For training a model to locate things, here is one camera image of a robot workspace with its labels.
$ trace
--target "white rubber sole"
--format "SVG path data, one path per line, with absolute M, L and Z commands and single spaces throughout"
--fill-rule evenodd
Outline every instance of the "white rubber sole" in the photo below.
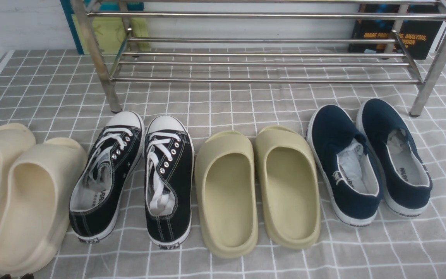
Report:
M 359 132 L 361 132 L 365 136 L 366 136 L 366 132 L 364 131 L 364 126 L 362 125 L 362 112 L 364 110 L 364 106 L 366 105 L 366 103 L 367 103 L 367 101 L 361 105 L 361 108 L 359 109 L 359 112 L 357 113 L 356 122 L 355 122 L 355 126 L 357 127 Z M 382 178 L 383 198 L 386 203 L 386 206 L 390 209 L 390 211 L 392 213 L 396 214 L 397 216 L 401 216 L 401 217 L 405 217 L 405 218 L 418 217 L 421 213 L 423 213 L 426 210 L 426 208 L 428 208 L 429 201 L 425 206 L 423 206 L 422 208 L 417 208 L 417 209 L 406 208 L 402 205 L 399 205 L 396 201 L 394 201 L 393 198 L 390 196 L 390 193 L 388 192 L 388 187 L 386 186 L 386 176 L 384 174 L 384 169 L 382 168 L 381 161 L 379 160 L 376 153 L 374 152 L 374 149 L 373 149 L 371 143 L 369 142 L 369 139 L 368 139 L 368 147 L 369 147 L 370 154 L 375 159 L 377 169 L 378 169 L 378 171 L 381 175 L 381 178 Z
M 171 250 L 171 249 L 178 248 L 185 240 L 187 240 L 187 237 L 189 236 L 189 233 L 190 233 L 190 228 L 192 226 L 192 180 L 194 179 L 195 150 L 194 150 L 194 144 L 192 143 L 192 138 L 190 137 L 189 131 L 184 126 L 184 124 L 182 122 L 180 122 L 180 120 L 178 120 L 177 118 L 175 118 L 175 120 L 177 120 L 180 123 L 180 125 L 182 125 L 182 127 L 185 129 L 185 132 L 187 133 L 188 138 L 189 138 L 190 146 L 192 148 L 192 171 L 191 171 L 191 175 L 190 175 L 190 181 L 191 181 L 191 183 L 190 183 L 190 219 L 189 219 L 189 226 L 188 226 L 187 230 L 184 232 L 184 234 L 181 237 L 179 237 L 178 239 L 173 240 L 172 242 L 161 242 L 161 241 L 155 240 L 149 234 L 149 238 L 151 239 L 151 241 L 155 245 L 157 245 L 160 249 L 165 249 L 165 250 Z
M 145 143 L 145 138 L 146 138 L 146 129 L 144 127 L 144 122 L 142 121 L 142 118 L 140 117 L 140 115 L 138 115 L 138 113 L 136 113 L 136 112 L 133 112 L 133 113 L 135 113 L 135 115 L 140 120 L 141 131 L 142 131 L 142 138 L 141 138 L 140 148 L 139 148 L 139 150 L 137 152 L 137 157 L 135 159 L 135 162 L 133 163 L 133 166 L 129 170 L 129 174 L 126 176 L 125 181 L 128 181 L 130 179 L 130 177 L 133 174 L 135 168 L 137 167 L 137 164 L 139 163 L 140 159 L 142 158 L 142 155 L 144 153 L 144 143 Z M 89 236 L 89 237 L 81 236 L 81 235 L 78 235 L 77 233 L 75 233 L 75 235 L 80 240 L 80 242 L 84 242 L 84 243 L 87 243 L 87 244 L 98 243 L 101 240 L 104 240 L 105 238 L 107 238 L 113 232 L 113 230 L 115 229 L 115 226 L 117 224 L 118 215 L 119 215 L 119 212 L 120 212 L 120 203 L 122 202 L 123 194 L 124 194 L 124 190 L 123 190 L 123 187 L 122 187 L 122 192 L 120 193 L 120 197 L 118 199 L 117 208 L 115 210 L 115 215 L 113 215 L 113 219 L 111 220 L 110 224 L 106 227 L 106 229 L 104 231 L 102 231 L 101 233 L 98 233 L 96 235 Z
M 342 221 L 342 223 L 344 223 L 347 226 L 352 226 L 352 227 L 365 227 L 365 226 L 368 226 L 375 219 L 377 211 L 374 213 L 374 215 L 372 217 L 369 217 L 367 219 L 355 219 L 355 218 L 349 217 L 345 213 L 343 213 L 340 210 L 340 208 L 338 207 L 338 205 L 336 204 L 336 202 L 335 202 L 335 199 L 333 197 L 333 190 L 331 189 L 331 184 L 329 183 L 328 176 L 326 175 L 326 173 L 322 169 L 321 162 L 319 161 L 319 157 L 317 157 L 316 149 L 314 148 L 314 143 L 313 143 L 313 140 L 312 140 L 312 132 L 311 131 L 313 129 L 314 119 L 315 119 L 317 113 L 320 111 L 321 108 L 319 108 L 313 114 L 313 117 L 309 121 L 309 126 L 307 127 L 306 140 L 307 140 L 309 146 L 311 147 L 311 150 L 312 150 L 312 152 L 314 154 L 314 159 L 316 160 L 316 164 L 319 166 L 319 170 L 321 172 L 322 179 L 324 180 L 324 183 L 326 184 L 326 187 L 328 189 L 329 199 L 331 201 L 331 205 L 333 206 L 333 211 L 335 212 L 335 214 L 338 217 L 338 219 L 340 219 L 340 221 Z

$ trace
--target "white shoelace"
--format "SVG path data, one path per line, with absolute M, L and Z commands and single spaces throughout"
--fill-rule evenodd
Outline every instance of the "white shoelace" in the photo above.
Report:
M 92 163 L 89 166 L 89 174 L 88 174 L 88 179 L 87 179 L 87 183 L 86 183 L 89 188 L 93 188 L 96 191 L 102 191 L 103 189 L 106 189 L 107 181 L 105 181 L 105 180 L 109 180 L 109 178 L 111 177 L 110 165 L 109 164 L 105 165 L 103 167 L 103 169 L 105 169 L 105 171 L 103 171 L 103 172 L 101 170 L 98 170 L 98 178 L 97 179 L 94 179 L 94 169 L 100 167 L 100 163 L 102 163 L 105 160 L 105 158 L 109 157 L 111 148 L 105 148 L 104 150 L 101 150 L 101 148 L 99 148 L 99 147 L 106 140 L 113 138 L 118 141 L 120 150 L 124 150 L 125 146 L 128 143 L 124 142 L 124 140 L 122 140 L 122 138 L 120 137 L 120 135 L 122 133 L 127 133 L 129 136 L 133 136 L 133 133 L 129 129 L 126 129 L 126 128 L 108 128 L 104 131 L 103 137 L 94 146 L 94 148 L 96 148 L 96 151 L 94 152 L 94 154 L 92 154 L 91 158 L 95 158 L 95 159 L 94 159 L 94 163 Z
M 168 138 L 165 139 L 156 139 L 156 136 L 166 136 Z M 166 144 L 170 143 L 172 141 L 171 138 L 174 138 L 177 141 L 180 141 L 180 137 L 176 134 L 169 134 L 169 133 L 153 133 L 151 134 L 149 140 L 154 138 L 153 141 L 149 143 L 146 150 L 148 150 L 148 154 L 146 156 L 147 158 L 147 183 L 150 182 L 150 175 L 151 171 L 157 168 L 159 164 L 159 159 L 154 153 L 154 147 L 159 149 L 167 158 L 168 162 L 171 162 L 173 160 L 171 152 L 166 148 Z M 159 215 L 166 215 L 171 214 L 173 211 L 173 207 L 175 206 L 175 199 L 170 198 L 170 196 L 173 196 L 170 193 L 163 194 L 163 191 L 165 189 L 165 184 L 162 182 L 161 177 L 159 174 L 154 171 L 154 175 L 152 177 L 152 189 L 154 190 L 154 194 L 152 197 L 152 200 L 149 202 L 149 210 L 151 211 L 151 214 L 154 216 Z
M 364 155 L 364 148 L 355 139 L 349 146 L 338 154 L 338 164 L 345 173 L 345 176 L 352 181 L 362 181 L 361 157 Z

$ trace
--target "gray checkered mat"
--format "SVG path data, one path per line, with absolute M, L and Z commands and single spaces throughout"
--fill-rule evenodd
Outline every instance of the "gray checkered mat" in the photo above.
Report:
M 421 72 L 427 71 L 431 60 L 420 64 Z M 276 61 L 293 62 L 297 58 Z M 93 73 L 91 58 L 80 57 L 75 51 L 15 52 L 0 76 L 0 125 L 20 122 L 30 127 L 39 143 L 65 136 L 88 150 L 113 116 Z M 125 67 L 124 73 L 193 78 L 409 78 L 407 71 L 398 68 L 154 66 Z M 362 102 L 379 97 L 401 113 L 416 140 L 434 182 L 430 206 L 421 217 L 410 220 L 390 213 L 382 203 L 373 224 L 354 229 L 335 217 L 320 179 L 321 236 L 311 248 L 296 251 L 274 244 L 267 236 L 258 192 L 257 247 L 242 258 L 222 260 L 212 256 L 202 242 L 195 191 L 192 230 L 181 249 L 162 251 L 151 244 L 145 226 L 144 171 L 140 165 L 124 189 L 114 233 L 100 244 L 85 245 L 69 230 L 55 259 L 35 273 L 36 279 L 446 279 L 446 68 L 422 116 L 416 119 L 407 117 L 417 93 L 412 85 L 124 83 L 117 85 L 117 92 L 124 108 L 139 113 L 146 124 L 161 114 L 177 117 L 187 125 L 196 151 L 210 135 L 228 129 L 251 140 L 260 129 L 275 124 L 305 134 L 309 119 L 320 106 L 339 105 L 354 119 Z

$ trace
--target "metal shoe rack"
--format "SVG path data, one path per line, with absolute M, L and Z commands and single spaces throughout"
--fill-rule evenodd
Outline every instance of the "metal shoe rack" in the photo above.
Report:
M 418 94 L 410 110 L 410 115 L 417 117 L 426 104 L 433 87 L 446 63 L 446 34 L 439 50 L 433 59 L 432 65 L 425 78 L 421 77 L 416 63 L 407 52 L 398 32 L 405 20 L 409 21 L 446 21 L 446 0 L 144 0 L 144 2 L 246 2 L 246 3 L 324 3 L 328 5 L 338 3 L 357 4 L 391 4 L 400 5 L 396 14 L 379 13 L 261 13 L 261 12 L 173 12 L 173 11 L 128 11 L 127 0 L 117 0 L 120 11 L 99 11 L 102 0 L 92 0 L 86 7 L 83 0 L 71 0 L 77 16 L 83 37 L 87 42 L 88 50 L 94 61 L 101 85 L 108 99 L 110 109 L 119 112 L 122 107 L 119 104 L 115 92 L 116 83 L 346 83 L 346 84 L 416 84 Z M 408 14 L 409 5 L 436 5 L 437 14 Z M 112 68 L 108 71 L 104 62 L 101 49 L 97 43 L 92 20 L 94 17 L 121 17 L 126 31 L 124 40 Z M 138 38 L 133 36 L 130 19 L 141 18 L 225 18 L 225 19 L 383 19 L 394 21 L 393 29 L 388 39 L 210 39 L 210 38 Z M 232 43 L 232 44 L 386 44 L 384 53 L 183 53 L 183 52 L 145 52 L 139 51 L 137 43 L 162 42 L 162 43 Z M 170 62 L 141 61 L 138 57 L 294 57 L 294 58 L 374 58 L 374 62 Z M 134 77 L 122 76 L 120 69 L 123 65 L 184 65 L 191 67 L 405 67 L 410 74 L 409 79 L 354 79 L 354 78 L 174 78 L 174 77 Z

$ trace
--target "canvas sneaker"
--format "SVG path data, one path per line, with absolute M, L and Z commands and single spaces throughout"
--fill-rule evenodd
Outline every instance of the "canvas sneaker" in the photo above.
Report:
M 124 185 L 143 145 L 144 123 L 131 111 L 115 115 L 99 134 L 70 200 L 70 224 L 81 242 L 99 242 L 115 228 Z
M 362 104 L 357 127 L 366 135 L 382 167 L 384 200 L 396 214 L 416 217 L 426 210 L 431 177 L 397 111 L 380 99 Z
M 168 115 L 151 122 L 145 147 L 147 230 L 161 249 L 175 249 L 190 232 L 194 147 L 181 122 Z
M 326 105 L 313 115 L 307 141 L 337 217 L 350 226 L 369 225 L 382 192 L 366 137 L 344 110 Z

